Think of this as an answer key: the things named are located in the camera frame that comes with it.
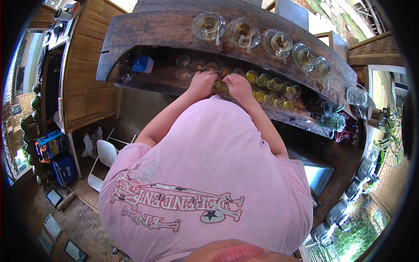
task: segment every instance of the woven bamboo panel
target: woven bamboo panel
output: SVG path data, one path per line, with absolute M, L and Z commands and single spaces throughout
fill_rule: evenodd
M 386 36 L 349 50 L 349 56 L 360 54 L 399 54 L 399 49 L 392 36 Z

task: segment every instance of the white chair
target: white chair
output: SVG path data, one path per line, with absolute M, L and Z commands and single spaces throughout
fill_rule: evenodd
M 103 180 L 98 178 L 97 176 L 93 175 L 93 169 L 95 168 L 95 165 L 98 161 L 98 159 L 107 167 L 111 167 L 112 164 L 115 162 L 116 156 L 118 155 L 119 150 L 115 148 L 114 145 L 112 145 L 110 142 L 108 142 L 109 139 L 118 141 L 120 143 L 129 145 L 129 143 L 115 139 L 111 137 L 113 131 L 115 128 L 112 128 L 111 133 L 109 134 L 108 138 L 106 140 L 98 140 L 96 142 L 96 148 L 98 150 L 98 157 L 95 160 L 95 163 L 92 166 L 92 169 L 90 170 L 89 176 L 87 177 L 87 183 L 89 186 L 91 186 L 96 191 L 100 192 Z M 134 142 L 137 135 L 134 135 L 134 137 L 131 140 L 131 143 Z

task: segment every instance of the blue container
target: blue container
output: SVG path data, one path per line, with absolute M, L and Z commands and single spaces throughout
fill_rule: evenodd
M 67 153 L 61 153 L 51 160 L 58 183 L 62 187 L 71 184 L 77 177 L 76 169 L 73 165 L 73 158 Z

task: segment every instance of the foliage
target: foliage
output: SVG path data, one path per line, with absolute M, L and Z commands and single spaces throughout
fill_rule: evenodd
M 357 210 L 353 212 L 357 216 L 351 218 L 352 228 L 348 232 L 335 230 L 333 233 L 334 246 L 340 257 L 344 257 L 347 252 L 354 249 L 354 246 L 358 246 L 355 254 L 351 256 L 351 261 L 356 260 L 364 253 L 378 237 L 378 233 L 375 231 L 367 211 L 362 205 L 357 204 L 355 204 L 354 208 Z
M 393 153 L 393 162 L 388 163 L 390 166 L 397 166 L 403 157 L 403 145 L 399 138 L 401 131 L 401 116 L 396 112 L 393 114 L 390 108 L 383 108 L 380 112 L 378 119 L 378 129 L 385 132 L 385 138 L 379 140 L 377 143 L 374 141 L 374 146 L 381 150 L 381 161 L 385 160 L 388 152 Z

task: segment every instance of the wooden cabinet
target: wooden cabinet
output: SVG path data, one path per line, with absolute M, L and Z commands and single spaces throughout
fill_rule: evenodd
M 119 88 L 96 81 L 111 19 L 125 13 L 108 0 L 87 0 L 65 45 L 60 76 L 62 132 L 70 133 L 117 113 Z

